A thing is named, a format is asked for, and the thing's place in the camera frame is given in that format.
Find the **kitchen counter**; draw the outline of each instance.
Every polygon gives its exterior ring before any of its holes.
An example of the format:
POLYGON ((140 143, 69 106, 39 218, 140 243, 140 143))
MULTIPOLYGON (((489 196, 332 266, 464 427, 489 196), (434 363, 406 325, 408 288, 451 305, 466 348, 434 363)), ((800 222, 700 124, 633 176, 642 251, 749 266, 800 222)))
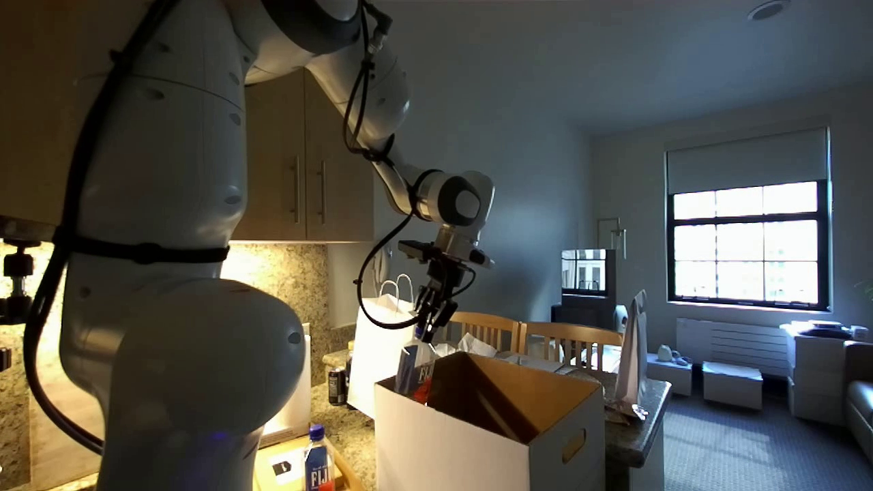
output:
POLYGON ((351 408, 328 405, 328 386, 311 387, 311 424, 324 427, 331 445, 344 458, 355 491, 377 490, 373 421, 351 408))

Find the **bottle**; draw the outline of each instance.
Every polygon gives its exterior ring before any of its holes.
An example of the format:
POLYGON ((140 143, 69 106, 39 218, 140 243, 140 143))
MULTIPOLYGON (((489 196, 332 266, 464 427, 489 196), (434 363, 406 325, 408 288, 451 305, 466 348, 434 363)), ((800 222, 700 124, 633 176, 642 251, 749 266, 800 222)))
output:
POLYGON ((306 491, 332 491, 331 469, 328 469, 328 445, 324 427, 307 430, 307 454, 306 454, 306 491))

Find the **window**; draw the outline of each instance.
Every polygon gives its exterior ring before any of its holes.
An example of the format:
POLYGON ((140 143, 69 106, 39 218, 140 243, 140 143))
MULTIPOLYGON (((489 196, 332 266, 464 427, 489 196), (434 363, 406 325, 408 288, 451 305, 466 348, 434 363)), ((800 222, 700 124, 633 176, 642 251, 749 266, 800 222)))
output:
POLYGON ((826 308, 826 184, 670 196, 670 301, 826 308))
POLYGON ((830 308, 830 140, 794 131, 666 154, 669 297, 830 308))

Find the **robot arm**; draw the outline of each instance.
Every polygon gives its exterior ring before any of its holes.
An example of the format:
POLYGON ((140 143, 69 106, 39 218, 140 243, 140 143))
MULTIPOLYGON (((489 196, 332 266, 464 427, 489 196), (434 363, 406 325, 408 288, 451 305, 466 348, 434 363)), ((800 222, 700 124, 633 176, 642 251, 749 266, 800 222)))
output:
POLYGON ((478 173, 421 170, 399 154, 396 131, 408 112, 408 87, 385 46, 391 16, 356 0, 261 5, 232 4, 238 34, 256 52, 249 82, 306 67, 344 116, 346 149, 370 162, 392 209, 438 226, 434 243, 401 243, 408 256, 427 266, 430 282, 418 301, 418 335, 430 340, 455 311, 453 296, 466 266, 489 266, 478 239, 493 199, 490 180, 478 173))

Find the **chair back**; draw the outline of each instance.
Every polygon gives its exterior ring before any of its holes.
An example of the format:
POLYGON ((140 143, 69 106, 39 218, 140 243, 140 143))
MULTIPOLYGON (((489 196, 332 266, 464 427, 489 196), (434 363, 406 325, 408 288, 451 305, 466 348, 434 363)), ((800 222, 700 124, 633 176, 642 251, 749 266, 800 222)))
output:
POLYGON ((622 348, 625 335, 616 331, 572 325, 572 322, 527 322, 527 335, 560 348, 562 367, 603 372, 606 348, 622 348))
POLYGON ((523 355, 527 349, 523 322, 515 322, 509 318, 483 314, 483 311, 455 311, 451 325, 459 327, 461 335, 468 333, 490 345, 497 352, 523 355))

